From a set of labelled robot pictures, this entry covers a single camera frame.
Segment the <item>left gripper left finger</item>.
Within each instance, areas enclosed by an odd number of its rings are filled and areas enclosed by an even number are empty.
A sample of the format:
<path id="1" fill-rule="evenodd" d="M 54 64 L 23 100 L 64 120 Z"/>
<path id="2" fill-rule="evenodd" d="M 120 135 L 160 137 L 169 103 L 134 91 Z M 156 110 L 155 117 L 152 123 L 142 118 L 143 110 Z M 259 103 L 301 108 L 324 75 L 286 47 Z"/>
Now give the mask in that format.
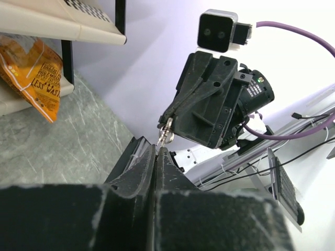
<path id="1" fill-rule="evenodd" d="M 130 169 L 108 183 L 110 187 L 103 193 L 104 202 L 140 198 L 141 204 L 153 204 L 155 157 L 156 147 L 149 145 Z"/>

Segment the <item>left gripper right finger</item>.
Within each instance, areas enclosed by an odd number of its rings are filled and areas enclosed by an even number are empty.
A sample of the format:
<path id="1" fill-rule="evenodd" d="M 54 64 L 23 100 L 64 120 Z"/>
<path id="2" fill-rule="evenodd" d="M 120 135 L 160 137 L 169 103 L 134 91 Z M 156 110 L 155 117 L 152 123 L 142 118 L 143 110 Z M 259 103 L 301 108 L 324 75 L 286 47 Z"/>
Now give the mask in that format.
<path id="1" fill-rule="evenodd" d="M 160 148 L 156 164 L 155 197 L 157 199 L 186 198 L 199 193 L 199 189 L 174 164 L 166 147 Z"/>

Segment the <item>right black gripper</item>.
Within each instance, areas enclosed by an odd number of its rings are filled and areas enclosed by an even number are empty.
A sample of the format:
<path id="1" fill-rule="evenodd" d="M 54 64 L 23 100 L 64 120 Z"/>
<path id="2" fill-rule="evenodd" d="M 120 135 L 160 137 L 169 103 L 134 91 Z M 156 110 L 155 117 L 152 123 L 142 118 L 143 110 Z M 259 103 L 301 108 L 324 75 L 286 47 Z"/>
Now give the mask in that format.
<path id="1" fill-rule="evenodd" d="M 236 59 L 197 51 L 192 55 L 185 77 L 177 84 L 177 93 L 160 116 L 166 124 L 173 117 L 176 135 L 206 146 L 220 148 L 232 121 L 241 92 L 252 80 L 238 71 Z"/>

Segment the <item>small silver key bunch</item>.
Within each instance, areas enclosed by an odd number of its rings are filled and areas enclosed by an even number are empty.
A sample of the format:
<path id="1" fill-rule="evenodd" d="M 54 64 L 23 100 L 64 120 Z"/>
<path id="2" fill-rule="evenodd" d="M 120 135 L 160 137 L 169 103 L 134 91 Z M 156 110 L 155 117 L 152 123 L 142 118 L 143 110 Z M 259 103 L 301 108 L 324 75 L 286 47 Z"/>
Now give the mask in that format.
<path id="1" fill-rule="evenodd" d="M 173 118 L 168 118 L 166 124 L 161 127 L 159 131 L 159 139 L 156 143 L 156 146 L 164 147 L 166 144 L 169 144 L 174 139 L 174 133 L 172 132 L 172 123 Z"/>

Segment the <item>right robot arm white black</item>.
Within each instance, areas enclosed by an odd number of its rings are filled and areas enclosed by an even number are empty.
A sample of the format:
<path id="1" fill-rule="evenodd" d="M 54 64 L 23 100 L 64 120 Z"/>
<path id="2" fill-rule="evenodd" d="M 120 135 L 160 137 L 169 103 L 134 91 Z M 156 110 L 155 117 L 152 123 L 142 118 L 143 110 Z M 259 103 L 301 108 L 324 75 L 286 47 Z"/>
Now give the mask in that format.
<path id="1" fill-rule="evenodd" d="M 209 149 L 244 149 L 238 136 L 248 116 L 274 100 L 265 76 L 236 59 L 197 51 L 185 63 L 176 95 L 159 118 L 162 145 L 174 135 Z"/>

